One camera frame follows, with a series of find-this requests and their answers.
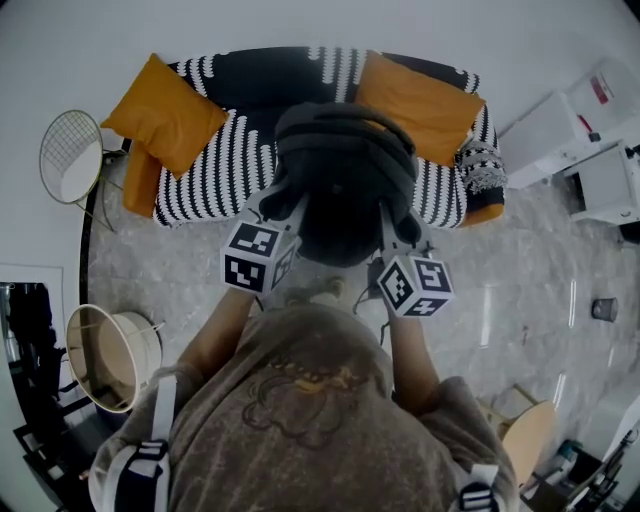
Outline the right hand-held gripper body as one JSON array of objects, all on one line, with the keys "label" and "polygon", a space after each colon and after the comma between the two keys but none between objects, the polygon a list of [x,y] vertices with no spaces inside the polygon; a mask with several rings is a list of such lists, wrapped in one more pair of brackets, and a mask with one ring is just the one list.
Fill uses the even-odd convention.
[{"label": "right hand-held gripper body", "polygon": [[377,284],[395,317],[431,317],[454,297],[449,270],[443,261],[430,256],[431,250],[429,239],[416,244],[400,240],[381,244],[384,269]]}]

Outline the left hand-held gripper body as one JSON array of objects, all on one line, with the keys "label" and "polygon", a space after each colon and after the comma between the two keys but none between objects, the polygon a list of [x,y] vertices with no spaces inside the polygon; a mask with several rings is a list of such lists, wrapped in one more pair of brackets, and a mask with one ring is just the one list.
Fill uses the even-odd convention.
[{"label": "left hand-held gripper body", "polygon": [[253,294],[271,293],[291,271],[301,245],[283,220],[260,218],[245,208],[220,250],[221,281]]}]

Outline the black white patterned sofa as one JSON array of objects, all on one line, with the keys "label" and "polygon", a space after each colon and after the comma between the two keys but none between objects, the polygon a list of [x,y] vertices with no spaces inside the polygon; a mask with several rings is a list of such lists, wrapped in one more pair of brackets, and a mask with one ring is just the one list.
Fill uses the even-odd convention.
[{"label": "black white patterned sofa", "polygon": [[[234,217],[252,193],[273,180],[274,129],[284,111],[303,102],[354,102],[369,54],[339,47],[273,47],[171,64],[189,86],[227,111],[228,119],[180,178],[143,145],[134,144],[125,175],[124,208],[169,227]],[[471,138],[498,143],[487,107],[477,115],[464,144]],[[415,209],[437,228],[467,227],[500,217],[505,187],[468,192],[455,157],[454,165],[447,167],[418,156]]]}]

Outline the dark grey backpack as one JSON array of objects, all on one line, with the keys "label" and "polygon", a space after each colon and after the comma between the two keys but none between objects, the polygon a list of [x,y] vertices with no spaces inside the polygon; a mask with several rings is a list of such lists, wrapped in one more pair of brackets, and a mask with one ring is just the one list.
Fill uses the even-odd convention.
[{"label": "dark grey backpack", "polygon": [[280,117],[275,143],[272,183],[287,177],[289,186],[262,201],[259,212],[283,220],[310,195],[299,230],[302,257],[340,268],[362,263],[381,247],[381,200],[396,237],[411,244],[407,216],[418,162],[413,141],[395,122],[355,104],[304,103]]}]

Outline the person's left forearm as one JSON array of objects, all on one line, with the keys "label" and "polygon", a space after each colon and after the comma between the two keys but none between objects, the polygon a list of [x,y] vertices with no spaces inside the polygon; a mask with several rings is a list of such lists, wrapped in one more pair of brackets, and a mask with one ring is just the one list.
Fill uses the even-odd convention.
[{"label": "person's left forearm", "polygon": [[255,296],[230,288],[179,358],[209,380],[233,357]]}]

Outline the person's right forearm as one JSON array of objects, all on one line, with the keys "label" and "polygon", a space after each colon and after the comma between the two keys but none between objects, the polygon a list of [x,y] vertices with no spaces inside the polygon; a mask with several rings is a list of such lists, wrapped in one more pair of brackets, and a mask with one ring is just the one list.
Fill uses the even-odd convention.
[{"label": "person's right forearm", "polygon": [[440,384],[419,319],[392,317],[390,340],[396,402],[420,416],[434,407]]}]

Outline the orange cushion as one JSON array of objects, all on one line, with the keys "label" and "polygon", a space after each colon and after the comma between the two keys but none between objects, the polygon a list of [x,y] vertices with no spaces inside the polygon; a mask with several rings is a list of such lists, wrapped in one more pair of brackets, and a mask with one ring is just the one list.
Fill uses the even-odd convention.
[{"label": "orange cushion", "polygon": [[451,167],[485,100],[378,54],[366,58],[355,103],[394,121],[416,154]]},{"label": "orange cushion", "polygon": [[180,178],[227,119],[223,109],[151,54],[101,127],[142,144]]}]

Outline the small white cabinet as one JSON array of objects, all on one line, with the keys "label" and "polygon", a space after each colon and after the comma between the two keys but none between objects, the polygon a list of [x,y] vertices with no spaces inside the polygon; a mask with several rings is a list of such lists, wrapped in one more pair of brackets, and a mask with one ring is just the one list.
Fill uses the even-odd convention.
[{"label": "small white cabinet", "polygon": [[523,189],[599,150],[562,92],[551,93],[499,136],[507,187]]}]

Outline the wooden chair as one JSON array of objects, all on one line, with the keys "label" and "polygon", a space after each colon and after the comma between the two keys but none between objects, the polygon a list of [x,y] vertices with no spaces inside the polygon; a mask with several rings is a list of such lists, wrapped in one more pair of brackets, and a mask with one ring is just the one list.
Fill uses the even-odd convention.
[{"label": "wooden chair", "polygon": [[533,475],[543,449],[549,442],[556,422],[556,408],[552,401],[537,400],[525,388],[514,384],[512,390],[530,406],[521,414],[507,418],[487,403],[477,403],[487,420],[497,421],[497,435],[509,456],[519,489]]}]

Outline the person's grey shirt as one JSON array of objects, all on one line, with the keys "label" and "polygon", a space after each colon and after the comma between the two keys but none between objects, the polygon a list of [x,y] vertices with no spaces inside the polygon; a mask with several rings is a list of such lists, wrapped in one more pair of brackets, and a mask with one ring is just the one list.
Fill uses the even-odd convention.
[{"label": "person's grey shirt", "polygon": [[406,411],[371,331],[320,305],[251,320],[210,378],[186,363],[157,371],[96,455],[95,508],[117,454],[149,439],[167,377],[168,512],[456,512],[482,465],[497,470],[492,512],[518,512],[513,467],[467,383],[447,378]]}]

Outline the white side table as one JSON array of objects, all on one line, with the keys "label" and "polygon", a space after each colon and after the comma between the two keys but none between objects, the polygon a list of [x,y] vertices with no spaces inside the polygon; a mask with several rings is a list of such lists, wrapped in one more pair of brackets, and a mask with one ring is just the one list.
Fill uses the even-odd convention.
[{"label": "white side table", "polygon": [[558,173],[577,178],[584,208],[573,222],[595,220],[621,226],[640,222],[640,153],[620,140]]}]

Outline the white dispenser with red label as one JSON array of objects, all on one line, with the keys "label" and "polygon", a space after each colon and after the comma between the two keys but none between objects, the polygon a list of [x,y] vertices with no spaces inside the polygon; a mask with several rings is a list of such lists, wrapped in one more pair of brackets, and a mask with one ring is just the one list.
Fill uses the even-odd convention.
[{"label": "white dispenser with red label", "polygon": [[617,59],[600,60],[565,94],[587,131],[601,137],[640,116],[640,79]]}]

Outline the black metal rack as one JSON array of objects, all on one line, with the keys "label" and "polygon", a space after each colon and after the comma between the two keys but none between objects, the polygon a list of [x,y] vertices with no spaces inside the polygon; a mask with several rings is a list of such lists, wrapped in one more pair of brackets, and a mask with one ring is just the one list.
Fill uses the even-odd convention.
[{"label": "black metal rack", "polygon": [[60,383],[68,358],[43,283],[0,282],[0,334],[23,417],[13,433],[24,461],[56,512],[95,512],[88,474],[104,425],[75,383]]}]

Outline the cluttered black workstation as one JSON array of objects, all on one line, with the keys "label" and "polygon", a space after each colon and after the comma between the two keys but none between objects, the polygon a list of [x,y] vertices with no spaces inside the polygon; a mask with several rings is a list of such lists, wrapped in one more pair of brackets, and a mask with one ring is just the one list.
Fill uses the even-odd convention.
[{"label": "cluttered black workstation", "polygon": [[628,431],[603,460],[590,455],[575,443],[564,442],[559,455],[572,457],[566,469],[554,475],[532,474],[531,485],[520,494],[529,512],[597,512],[617,488],[624,459],[640,438],[640,431]]}]

